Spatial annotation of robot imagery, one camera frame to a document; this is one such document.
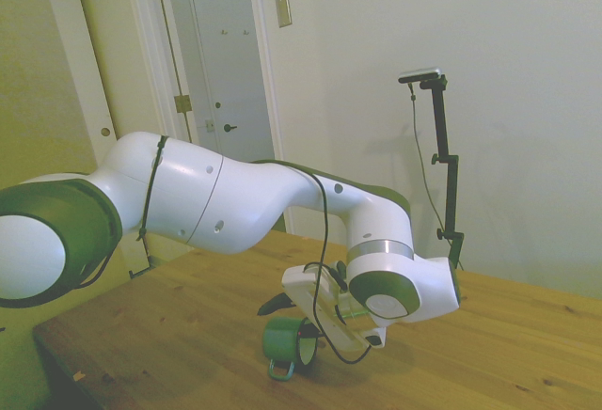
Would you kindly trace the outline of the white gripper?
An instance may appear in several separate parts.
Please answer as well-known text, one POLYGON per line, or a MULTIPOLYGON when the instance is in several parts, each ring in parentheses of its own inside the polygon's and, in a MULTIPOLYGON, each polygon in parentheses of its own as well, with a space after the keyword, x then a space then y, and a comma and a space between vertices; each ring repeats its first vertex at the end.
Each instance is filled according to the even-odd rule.
POLYGON ((258 309, 258 316, 299 307, 314 325, 301 326, 302 339, 326 335, 335 348, 354 352, 382 348, 386 329, 350 293, 341 272, 333 265, 306 264, 285 271, 282 292, 258 309))

